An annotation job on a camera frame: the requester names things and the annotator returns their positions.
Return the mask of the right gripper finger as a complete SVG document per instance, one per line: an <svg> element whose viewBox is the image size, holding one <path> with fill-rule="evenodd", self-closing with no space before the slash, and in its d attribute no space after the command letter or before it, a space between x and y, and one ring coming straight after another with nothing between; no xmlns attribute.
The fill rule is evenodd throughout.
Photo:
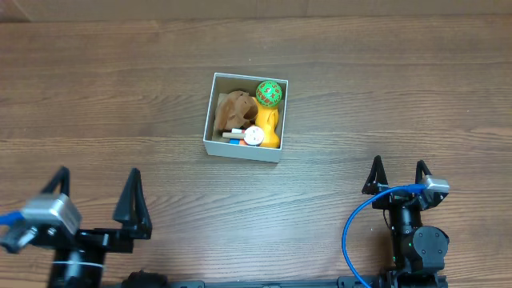
<svg viewBox="0 0 512 288"><path fill-rule="evenodd" d="M432 175L428 166L423 160L417 161L416 171L415 171L415 183L421 184L424 178L428 178Z"/></svg>
<svg viewBox="0 0 512 288"><path fill-rule="evenodd" d="M362 193L377 195L389 189L386 173L380 155L374 157L369 176L363 185Z"/></svg>

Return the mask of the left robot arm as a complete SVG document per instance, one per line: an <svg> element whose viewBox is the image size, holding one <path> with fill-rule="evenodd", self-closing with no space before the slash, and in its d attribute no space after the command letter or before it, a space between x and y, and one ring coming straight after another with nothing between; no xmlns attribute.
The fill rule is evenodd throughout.
<svg viewBox="0 0 512 288"><path fill-rule="evenodd" d="M54 251L48 287L100 287L108 253L131 254L136 240L149 240L152 222L141 172L130 171L114 209L117 229L80 227L82 216L70 198L70 171L62 166L25 206L1 216L7 231L1 247L17 254L28 245Z"/></svg>

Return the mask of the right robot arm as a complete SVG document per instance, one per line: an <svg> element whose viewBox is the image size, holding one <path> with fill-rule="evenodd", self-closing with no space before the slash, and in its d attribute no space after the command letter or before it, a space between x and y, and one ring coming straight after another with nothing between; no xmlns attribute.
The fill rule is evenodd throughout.
<svg viewBox="0 0 512 288"><path fill-rule="evenodd" d="M450 239L441 229L423 225L421 212L440 204L448 196L450 185L447 180L433 176L422 160L416 165L415 182L425 189L418 193L403 188L390 191L382 159L380 156L374 158L362 192L368 195L385 193L371 206L385 215L394 265L382 269L372 278L369 282L372 287L448 286L438 272L445 267L444 257Z"/></svg>

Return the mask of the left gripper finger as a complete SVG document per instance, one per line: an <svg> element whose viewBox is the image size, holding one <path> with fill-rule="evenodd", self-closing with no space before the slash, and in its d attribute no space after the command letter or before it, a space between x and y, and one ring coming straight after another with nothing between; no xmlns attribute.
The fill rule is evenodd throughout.
<svg viewBox="0 0 512 288"><path fill-rule="evenodd" d="M122 232L133 239L150 239L152 222L144 198L140 170L132 168L113 213Z"/></svg>
<svg viewBox="0 0 512 288"><path fill-rule="evenodd" d="M70 196L70 170L61 166L52 179L41 190L42 194L52 194L57 188L60 194Z"/></svg>

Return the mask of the green number ball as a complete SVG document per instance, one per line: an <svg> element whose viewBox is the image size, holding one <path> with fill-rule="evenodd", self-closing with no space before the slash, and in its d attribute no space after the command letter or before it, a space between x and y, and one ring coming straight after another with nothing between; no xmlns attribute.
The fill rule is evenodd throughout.
<svg viewBox="0 0 512 288"><path fill-rule="evenodd" d="M261 82L256 89L258 103L267 108L275 108L282 100L282 88L271 80Z"/></svg>

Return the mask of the small wooden rattle drum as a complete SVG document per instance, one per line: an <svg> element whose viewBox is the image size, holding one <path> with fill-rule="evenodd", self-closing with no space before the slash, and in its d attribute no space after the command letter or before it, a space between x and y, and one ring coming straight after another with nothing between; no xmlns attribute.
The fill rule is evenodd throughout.
<svg viewBox="0 0 512 288"><path fill-rule="evenodd" d="M250 126L247 129L232 129L231 132L223 132L222 136L229 140L238 140L246 146L260 146L265 138L265 134L258 126Z"/></svg>

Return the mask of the yellow toy whale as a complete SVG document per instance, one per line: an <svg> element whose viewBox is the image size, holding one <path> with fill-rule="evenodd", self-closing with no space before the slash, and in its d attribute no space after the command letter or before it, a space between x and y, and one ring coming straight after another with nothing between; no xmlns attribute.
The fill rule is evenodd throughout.
<svg viewBox="0 0 512 288"><path fill-rule="evenodd" d="M263 130L264 139L261 144L265 148L279 148L280 137L276 134L276 127L279 120L278 110L276 108L267 108L256 102L258 114L255 118L255 125Z"/></svg>

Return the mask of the brown plush toy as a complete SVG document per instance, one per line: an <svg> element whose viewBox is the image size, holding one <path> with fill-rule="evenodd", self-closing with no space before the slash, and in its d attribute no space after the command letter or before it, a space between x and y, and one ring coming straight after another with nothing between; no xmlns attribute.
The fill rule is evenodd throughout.
<svg viewBox="0 0 512 288"><path fill-rule="evenodd" d="M236 90L218 104L214 128L220 131L246 129L255 122L257 115L256 101L247 92Z"/></svg>

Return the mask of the colourful puzzle cube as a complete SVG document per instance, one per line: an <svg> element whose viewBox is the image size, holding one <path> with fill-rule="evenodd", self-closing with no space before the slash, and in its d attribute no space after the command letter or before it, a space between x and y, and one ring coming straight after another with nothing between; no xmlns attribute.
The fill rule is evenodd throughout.
<svg viewBox="0 0 512 288"><path fill-rule="evenodd" d="M232 129L231 133L241 134L241 133L245 133L245 130ZM245 143L245 141L243 139L230 138L229 143L234 144L234 145L247 146L247 144Z"/></svg>

